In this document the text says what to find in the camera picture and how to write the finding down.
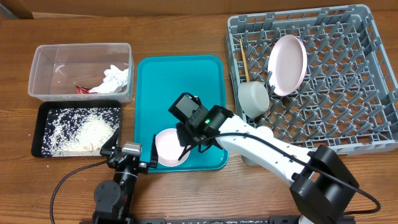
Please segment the pink bowl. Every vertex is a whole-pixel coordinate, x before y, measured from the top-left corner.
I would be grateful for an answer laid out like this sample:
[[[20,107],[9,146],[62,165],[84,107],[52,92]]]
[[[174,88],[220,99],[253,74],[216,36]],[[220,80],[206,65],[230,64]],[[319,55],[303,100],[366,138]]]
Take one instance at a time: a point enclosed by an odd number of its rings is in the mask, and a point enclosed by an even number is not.
[[[166,167],[179,166],[190,155],[188,152],[179,160],[184,147],[180,145],[175,128],[165,129],[156,135],[155,146],[158,153],[158,162]]]

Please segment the red sauce packet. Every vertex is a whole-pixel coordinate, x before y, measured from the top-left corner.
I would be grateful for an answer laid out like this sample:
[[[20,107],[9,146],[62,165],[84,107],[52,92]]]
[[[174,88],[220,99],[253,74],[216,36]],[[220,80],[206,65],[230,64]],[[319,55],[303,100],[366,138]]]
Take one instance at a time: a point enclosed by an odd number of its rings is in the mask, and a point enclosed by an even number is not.
[[[76,86],[76,92],[78,94],[90,94],[90,88],[82,87],[82,86]]]

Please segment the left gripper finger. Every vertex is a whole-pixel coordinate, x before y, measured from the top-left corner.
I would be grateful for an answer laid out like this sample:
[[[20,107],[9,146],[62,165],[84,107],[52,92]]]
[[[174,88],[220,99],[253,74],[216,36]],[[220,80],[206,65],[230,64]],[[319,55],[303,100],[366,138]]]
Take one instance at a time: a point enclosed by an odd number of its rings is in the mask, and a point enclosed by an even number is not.
[[[120,130],[117,128],[109,139],[101,146],[100,154],[102,156],[111,156],[116,148],[118,148]]]
[[[158,156],[157,146],[156,146],[156,135],[153,135],[152,145],[151,145],[151,152],[150,152],[149,167],[150,168],[157,168],[158,160],[159,160],[159,156]]]

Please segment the large white plate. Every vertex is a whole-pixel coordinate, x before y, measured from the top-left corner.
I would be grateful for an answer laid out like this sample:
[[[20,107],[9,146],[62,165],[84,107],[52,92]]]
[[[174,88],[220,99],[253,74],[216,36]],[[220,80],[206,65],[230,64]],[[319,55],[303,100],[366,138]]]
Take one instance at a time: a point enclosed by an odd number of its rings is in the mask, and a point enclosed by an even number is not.
[[[269,84],[274,93],[287,96],[299,88],[307,71],[307,52],[303,42],[293,35],[281,37],[273,47],[268,64]]]

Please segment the wooden chopstick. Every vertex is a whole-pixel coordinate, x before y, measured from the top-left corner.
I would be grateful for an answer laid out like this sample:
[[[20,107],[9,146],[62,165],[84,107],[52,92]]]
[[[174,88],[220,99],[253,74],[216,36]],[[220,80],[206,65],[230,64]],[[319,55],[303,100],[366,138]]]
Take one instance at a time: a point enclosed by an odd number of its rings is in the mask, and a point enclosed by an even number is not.
[[[241,48],[241,55],[242,55],[242,60],[243,60],[243,66],[244,66],[244,74],[246,77],[246,82],[250,82],[250,76],[248,72],[248,66],[247,66],[247,61],[246,61],[246,54],[244,52],[244,47],[243,47],[243,42],[242,39],[239,40],[240,48]]]

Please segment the grey bowl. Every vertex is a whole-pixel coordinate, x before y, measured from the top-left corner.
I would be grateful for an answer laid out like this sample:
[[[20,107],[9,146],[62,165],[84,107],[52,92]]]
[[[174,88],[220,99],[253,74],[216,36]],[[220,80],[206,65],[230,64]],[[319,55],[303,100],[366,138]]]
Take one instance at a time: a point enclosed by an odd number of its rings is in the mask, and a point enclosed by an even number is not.
[[[242,110],[250,118],[257,118],[269,108],[269,95],[261,82],[245,82],[238,88],[238,100]]]

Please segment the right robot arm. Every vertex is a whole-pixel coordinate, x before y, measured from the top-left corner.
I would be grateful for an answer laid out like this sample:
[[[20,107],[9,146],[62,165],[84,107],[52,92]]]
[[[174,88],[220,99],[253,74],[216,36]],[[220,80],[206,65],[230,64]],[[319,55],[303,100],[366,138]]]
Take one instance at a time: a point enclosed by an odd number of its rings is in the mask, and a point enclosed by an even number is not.
[[[169,108],[178,119],[177,134],[186,155],[202,146],[216,146],[238,153],[266,168],[289,186],[301,213],[298,223],[339,223],[351,212],[346,208],[355,194],[370,199],[380,211],[380,202],[361,190],[338,154],[324,145],[312,151],[276,139],[266,127],[254,128],[232,111],[218,105],[206,109],[199,98],[182,93]]]

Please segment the white cup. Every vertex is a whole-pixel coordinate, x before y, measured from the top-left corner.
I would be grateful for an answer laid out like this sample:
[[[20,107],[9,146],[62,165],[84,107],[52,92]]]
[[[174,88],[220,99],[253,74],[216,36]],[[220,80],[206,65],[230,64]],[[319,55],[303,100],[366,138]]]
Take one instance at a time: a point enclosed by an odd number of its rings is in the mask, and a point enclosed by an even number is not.
[[[268,138],[273,138],[274,133],[271,130],[271,128],[268,128],[267,126],[260,126],[256,128],[259,133],[261,133],[263,136],[267,136]]]

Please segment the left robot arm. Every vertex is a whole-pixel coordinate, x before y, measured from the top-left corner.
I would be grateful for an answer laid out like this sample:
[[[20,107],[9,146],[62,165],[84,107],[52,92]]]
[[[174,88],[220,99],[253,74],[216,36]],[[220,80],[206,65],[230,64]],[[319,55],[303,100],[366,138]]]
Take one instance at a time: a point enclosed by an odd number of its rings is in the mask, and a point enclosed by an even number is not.
[[[123,147],[116,145],[119,138],[119,129],[101,146],[100,154],[106,159],[95,164],[78,168],[67,174],[58,183],[50,200],[50,221],[55,223],[53,206],[55,197],[62,184],[73,174],[92,167],[106,164],[114,169],[112,180],[100,183],[94,192],[96,208],[92,216],[92,223],[137,223],[137,218],[130,214],[130,206],[134,196],[134,189],[138,174],[148,174],[150,168],[157,168],[159,156],[152,138],[150,161],[141,161],[142,145],[127,142]]]

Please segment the rice grains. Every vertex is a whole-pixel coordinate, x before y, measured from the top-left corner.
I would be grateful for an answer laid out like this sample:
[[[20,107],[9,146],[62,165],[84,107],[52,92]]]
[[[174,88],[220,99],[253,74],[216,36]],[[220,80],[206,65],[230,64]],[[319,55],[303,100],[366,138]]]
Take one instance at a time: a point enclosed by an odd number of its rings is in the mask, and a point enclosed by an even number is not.
[[[119,128],[120,108],[49,110],[40,152],[43,157],[99,156]]]

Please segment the white napkin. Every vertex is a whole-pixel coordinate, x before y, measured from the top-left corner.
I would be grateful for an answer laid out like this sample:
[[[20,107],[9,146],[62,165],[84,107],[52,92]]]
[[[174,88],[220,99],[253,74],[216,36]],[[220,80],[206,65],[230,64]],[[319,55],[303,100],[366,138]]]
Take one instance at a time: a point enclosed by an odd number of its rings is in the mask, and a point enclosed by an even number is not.
[[[109,69],[104,71],[105,77],[101,85],[89,90],[89,93],[117,93],[127,85],[129,69],[120,70],[115,65],[110,65]]]

